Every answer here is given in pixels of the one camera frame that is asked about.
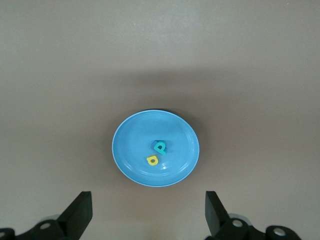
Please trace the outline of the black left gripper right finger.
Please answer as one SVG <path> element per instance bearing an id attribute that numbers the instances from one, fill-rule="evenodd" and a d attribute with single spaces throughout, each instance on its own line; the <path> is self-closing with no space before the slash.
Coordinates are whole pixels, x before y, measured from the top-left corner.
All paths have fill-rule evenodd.
<path id="1" fill-rule="evenodd" d="M 205 219 L 210 235 L 204 240 L 266 240 L 266 234 L 238 217 L 230 217 L 215 191 L 205 193 Z"/>

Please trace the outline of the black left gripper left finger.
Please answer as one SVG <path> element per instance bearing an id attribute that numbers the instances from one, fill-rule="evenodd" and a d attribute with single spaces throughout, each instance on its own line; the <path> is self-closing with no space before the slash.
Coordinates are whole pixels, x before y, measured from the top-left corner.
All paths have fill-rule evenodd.
<path id="1" fill-rule="evenodd" d="M 39 222 L 17 240 L 80 240 L 92 217 L 92 193 L 82 191 L 57 219 Z"/>

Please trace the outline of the teal letter p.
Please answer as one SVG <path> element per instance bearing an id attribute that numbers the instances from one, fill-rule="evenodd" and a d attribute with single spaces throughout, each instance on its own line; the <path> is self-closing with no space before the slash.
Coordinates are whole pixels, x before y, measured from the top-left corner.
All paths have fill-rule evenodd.
<path id="1" fill-rule="evenodd" d="M 161 155 L 166 155 L 167 145 L 162 140 L 157 140 L 153 144 L 153 149 Z"/>

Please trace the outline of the blue letter m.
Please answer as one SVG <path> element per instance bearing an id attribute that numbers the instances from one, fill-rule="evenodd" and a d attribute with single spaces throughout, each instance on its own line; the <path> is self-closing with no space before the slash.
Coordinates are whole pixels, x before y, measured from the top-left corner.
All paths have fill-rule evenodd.
<path id="1" fill-rule="evenodd" d="M 164 140 L 154 140 L 151 144 L 154 150 L 164 151 L 167 148 L 167 144 Z"/>

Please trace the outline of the blue plate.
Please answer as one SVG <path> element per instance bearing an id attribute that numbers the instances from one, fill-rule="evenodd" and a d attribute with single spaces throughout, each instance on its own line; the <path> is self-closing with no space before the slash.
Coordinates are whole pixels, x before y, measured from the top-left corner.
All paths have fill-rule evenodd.
<path id="1" fill-rule="evenodd" d="M 155 140 L 166 143 L 166 155 L 155 151 Z M 143 110 L 125 119 L 112 139 L 112 155 L 119 170 L 143 186 L 162 188 L 174 185 L 195 169 L 200 143 L 190 124 L 166 110 Z M 147 157 L 157 155 L 151 166 Z"/>

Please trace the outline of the brown table cover sheet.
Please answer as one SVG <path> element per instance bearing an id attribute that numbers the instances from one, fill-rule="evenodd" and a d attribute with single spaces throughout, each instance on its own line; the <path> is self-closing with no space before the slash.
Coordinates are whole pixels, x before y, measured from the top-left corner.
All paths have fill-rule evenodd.
<path id="1" fill-rule="evenodd" d="M 200 157 L 154 188 L 115 130 L 164 109 Z M 0 228 L 91 191 L 81 240 L 203 240 L 205 193 L 264 231 L 320 240 L 320 0 L 0 0 Z"/>

